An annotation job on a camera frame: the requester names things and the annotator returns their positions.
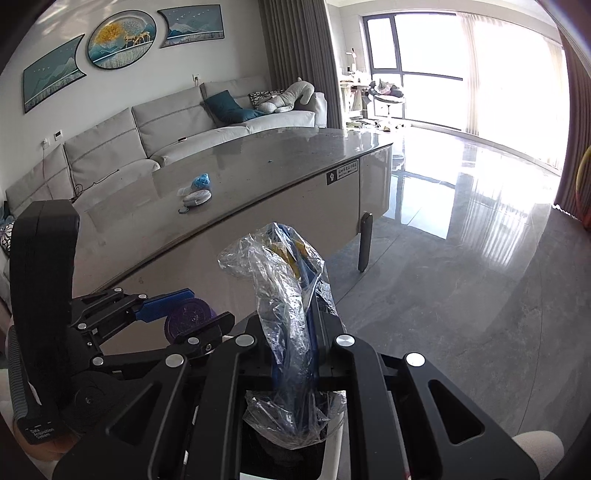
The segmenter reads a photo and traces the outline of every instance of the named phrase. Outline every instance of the yellow object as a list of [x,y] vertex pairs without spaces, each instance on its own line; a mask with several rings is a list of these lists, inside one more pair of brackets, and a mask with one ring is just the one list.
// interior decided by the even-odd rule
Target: yellow object
[[125,33],[125,30],[121,25],[118,23],[110,23],[109,25],[105,25],[103,28],[100,29],[98,32],[95,42],[104,45],[105,43],[110,43],[113,40],[117,40],[117,38],[122,37]]
[[300,279],[300,269],[297,267],[296,259],[292,257],[291,253],[285,248],[285,245],[280,242],[273,242],[269,246],[273,253],[279,255],[285,263],[287,263],[293,271],[296,279]]
[[577,194],[579,193],[579,191],[581,189],[581,183],[583,182],[583,170],[590,158],[591,158],[591,145],[589,146],[589,148],[587,149],[587,151],[583,155],[583,158],[581,159],[581,163],[579,164],[579,169],[577,170],[577,179],[575,181],[575,189],[576,189]]

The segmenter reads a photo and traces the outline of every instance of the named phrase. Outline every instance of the marble tabletop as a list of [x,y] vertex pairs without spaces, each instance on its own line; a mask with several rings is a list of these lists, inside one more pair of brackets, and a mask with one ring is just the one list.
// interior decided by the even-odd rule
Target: marble tabletop
[[[389,138],[373,132],[280,128],[163,167],[79,212],[73,295],[105,288],[233,213],[390,145]],[[209,174],[212,198],[179,214],[179,188],[203,173]]]

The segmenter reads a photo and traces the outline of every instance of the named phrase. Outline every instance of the white wall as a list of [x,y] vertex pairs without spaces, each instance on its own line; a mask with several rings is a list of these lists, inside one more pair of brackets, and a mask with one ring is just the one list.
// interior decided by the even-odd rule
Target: white wall
[[[509,5],[507,2],[501,2],[500,0],[495,3]],[[547,23],[534,17],[532,14],[524,13],[523,8],[519,9],[517,6],[511,5],[512,8],[508,8],[475,0],[371,0],[340,7],[339,11],[345,44],[347,48],[353,47],[357,52],[357,68],[359,70],[366,70],[368,67],[366,62],[367,49],[365,35],[361,26],[361,17],[396,10],[448,10],[487,15],[530,28],[560,42],[558,29],[554,24]]]
[[343,33],[343,24],[340,20],[340,9],[334,5],[328,5],[330,28],[333,36],[333,48],[335,50],[336,67],[338,69],[347,69],[347,45],[345,44],[345,34]]
[[[18,180],[42,158],[41,141],[62,130],[70,138],[124,108],[194,86],[201,81],[268,76],[267,53],[257,0],[219,0],[224,40],[160,48],[167,32],[158,9],[208,4],[195,0],[57,0],[25,36],[0,76],[0,191]],[[138,9],[156,21],[156,41],[134,64],[101,70],[86,55],[88,39],[107,17]],[[22,71],[72,38],[86,34],[76,53],[87,74],[23,113]]]

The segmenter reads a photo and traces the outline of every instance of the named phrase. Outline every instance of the window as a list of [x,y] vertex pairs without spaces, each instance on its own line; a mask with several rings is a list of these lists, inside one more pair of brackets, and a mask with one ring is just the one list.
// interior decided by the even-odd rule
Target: window
[[402,87],[372,117],[452,127],[562,169],[569,87],[560,44],[482,15],[409,12],[364,17],[372,80]]
[[401,86],[405,104],[374,101],[375,116],[464,129],[466,48],[455,14],[365,17],[372,79]]

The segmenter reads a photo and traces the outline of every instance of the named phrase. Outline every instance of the sofa cushion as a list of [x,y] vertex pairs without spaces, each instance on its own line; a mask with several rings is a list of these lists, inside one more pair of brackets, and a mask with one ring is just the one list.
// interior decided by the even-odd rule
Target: sofa cushion
[[252,92],[248,94],[253,108],[258,108],[262,103],[268,102],[272,98],[281,95],[285,90],[267,90],[266,92]]
[[248,132],[255,134],[263,130],[283,127],[313,127],[314,112],[304,110],[292,110],[285,113],[271,113],[270,115],[260,116],[248,122],[234,125],[235,127],[246,127]]
[[229,124],[239,124],[265,115],[249,108],[242,108],[236,103],[230,92],[224,90],[205,100],[205,105],[209,108],[214,118],[224,126]]
[[8,206],[14,216],[20,215],[36,200],[63,200],[74,197],[64,147],[56,147],[24,177],[6,189]]
[[298,100],[295,103],[294,110],[314,112],[316,114],[314,117],[314,123],[316,126],[319,128],[326,128],[327,104],[326,98],[324,98],[324,93],[314,92],[310,101],[305,105],[302,105]]
[[13,226],[14,220],[0,226],[0,248],[2,248],[7,257],[10,257],[10,242],[12,239]]
[[248,128],[246,127],[223,127],[209,130],[202,134],[189,137],[183,142],[175,143],[158,150],[152,155],[152,159],[164,167],[189,155],[229,142],[235,138],[245,137],[248,134]]
[[127,108],[64,143],[77,194],[118,168],[146,158]]
[[[0,299],[4,300],[8,310],[12,311],[12,304],[10,302],[10,260],[6,255],[0,254]],[[3,330],[6,324],[0,324],[0,330]]]
[[136,105],[131,111],[149,157],[179,138],[192,137],[215,128],[197,87]]
[[217,93],[227,90],[242,108],[251,108],[251,100],[248,96],[252,92],[268,90],[267,81],[263,76],[247,77],[230,80],[228,82],[206,82],[200,85],[204,98],[209,98]]
[[109,195],[117,192],[117,190],[139,180],[141,177],[151,174],[159,168],[160,165],[154,160],[147,158],[136,160],[129,165],[121,167],[101,182],[84,191],[74,202],[74,207],[78,212],[85,212]]

